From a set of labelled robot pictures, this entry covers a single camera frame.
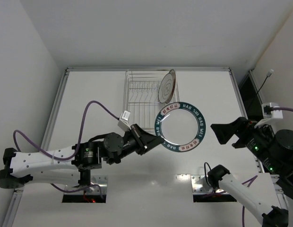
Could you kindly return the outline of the green rim lettered plate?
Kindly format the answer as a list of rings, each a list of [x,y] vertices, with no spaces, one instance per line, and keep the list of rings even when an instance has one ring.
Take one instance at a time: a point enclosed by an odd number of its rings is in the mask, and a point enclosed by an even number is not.
[[[206,121],[201,111],[186,102],[174,102],[163,107],[154,123],[155,135],[162,145],[173,152],[182,153],[195,149],[206,134]]]

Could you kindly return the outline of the clear plate black rim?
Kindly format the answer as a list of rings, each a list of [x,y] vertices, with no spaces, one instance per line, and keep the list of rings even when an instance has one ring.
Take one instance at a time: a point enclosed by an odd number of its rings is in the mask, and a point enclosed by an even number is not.
[[[162,79],[158,90],[159,103],[167,104],[171,101],[176,87],[176,73],[171,69]]]

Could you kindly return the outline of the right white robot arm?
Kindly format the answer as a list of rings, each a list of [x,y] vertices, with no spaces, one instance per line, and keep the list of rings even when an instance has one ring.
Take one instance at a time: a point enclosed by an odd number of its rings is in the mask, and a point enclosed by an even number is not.
[[[255,121],[239,117],[229,124],[212,124],[218,142],[226,144],[232,136],[238,140],[234,148],[247,148],[272,174],[279,176],[277,185],[288,200],[288,209],[269,205],[240,183],[223,165],[207,174],[213,189],[222,189],[244,206],[263,227],[293,227],[293,131],[279,130],[271,134]]]

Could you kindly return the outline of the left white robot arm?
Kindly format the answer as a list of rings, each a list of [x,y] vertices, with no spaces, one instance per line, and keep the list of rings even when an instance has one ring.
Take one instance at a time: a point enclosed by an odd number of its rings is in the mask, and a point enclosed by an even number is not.
[[[82,188],[92,185],[91,170],[100,169],[102,162],[119,164],[132,154],[143,155],[164,142],[137,124],[124,136],[107,133],[81,144],[50,151],[50,157],[23,153],[7,148],[3,154],[4,168],[0,170],[0,188],[16,189],[30,183],[63,184]]]

